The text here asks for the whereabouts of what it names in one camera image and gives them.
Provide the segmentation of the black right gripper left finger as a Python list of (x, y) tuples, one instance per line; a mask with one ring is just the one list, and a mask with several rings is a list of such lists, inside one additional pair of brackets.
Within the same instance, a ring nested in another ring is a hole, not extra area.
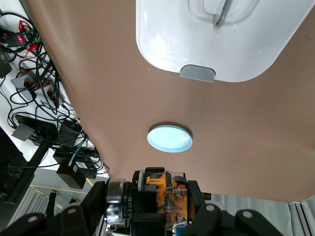
[(107, 183), (98, 181), (79, 205), (67, 206), (52, 218), (42, 213), (20, 217), (2, 236), (92, 236), (105, 214)]

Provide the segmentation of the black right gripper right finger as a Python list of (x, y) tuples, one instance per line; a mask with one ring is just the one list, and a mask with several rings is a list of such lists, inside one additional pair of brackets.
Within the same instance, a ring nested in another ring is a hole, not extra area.
[(189, 236), (281, 236), (261, 213), (242, 209), (233, 216), (217, 204), (206, 203), (197, 181), (188, 181)]

